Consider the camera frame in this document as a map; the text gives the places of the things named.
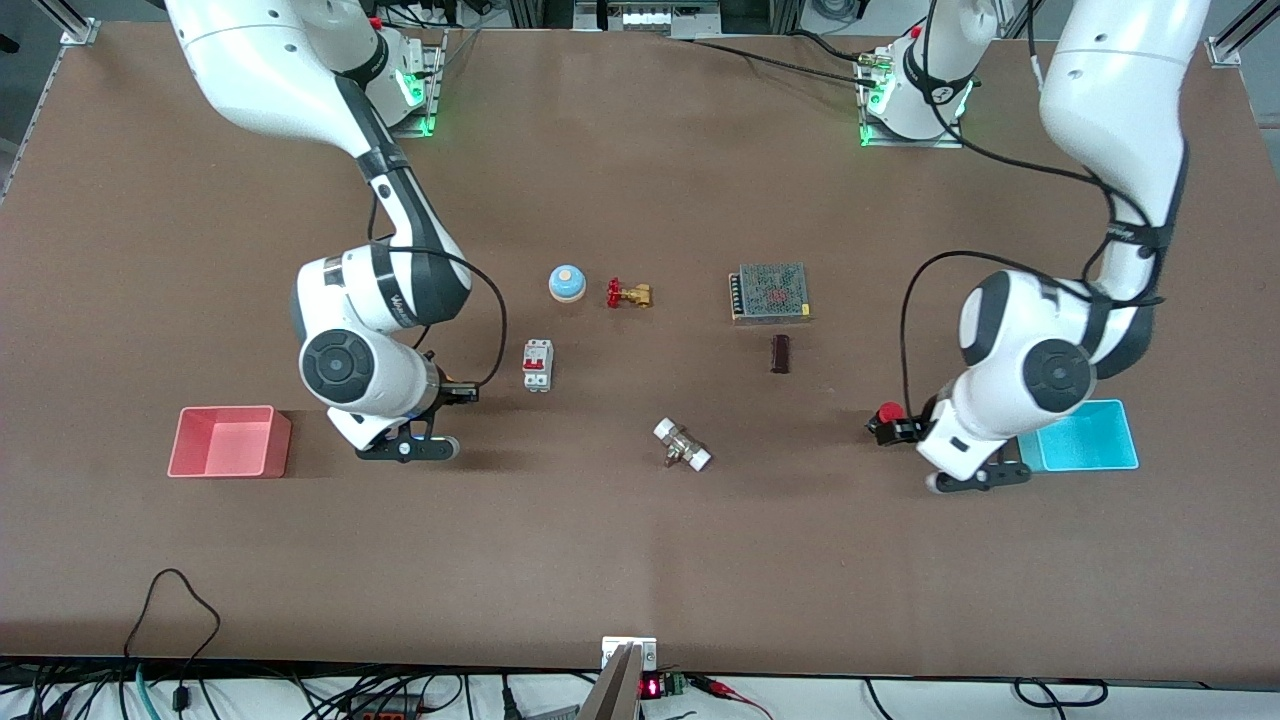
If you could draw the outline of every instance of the white robotic arm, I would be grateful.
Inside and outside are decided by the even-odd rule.
[[[342,149],[396,228],[303,265],[294,284],[298,369],[338,430],[362,451],[442,402],[475,400],[474,387],[442,393],[457,383],[388,334],[452,319],[471,290],[453,260],[461,250],[384,122],[412,110],[412,94],[399,92],[410,41],[375,32],[351,0],[169,0],[168,10],[214,109],[252,132]]]
[[[1111,197],[1097,281],[1001,270],[969,295],[960,314],[969,369],[938,393],[916,446],[941,471],[934,489],[975,487],[969,480],[1005,442],[1069,415],[1097,379],[1146,352],[1155,306],[1144,302],[1155,299],[1187,174],[1179,94],[1207,12],[1208,0],[1075,4],[1041,118],[1059,147],[1137,206]],[[941,131],[937,118],[933,127]]]

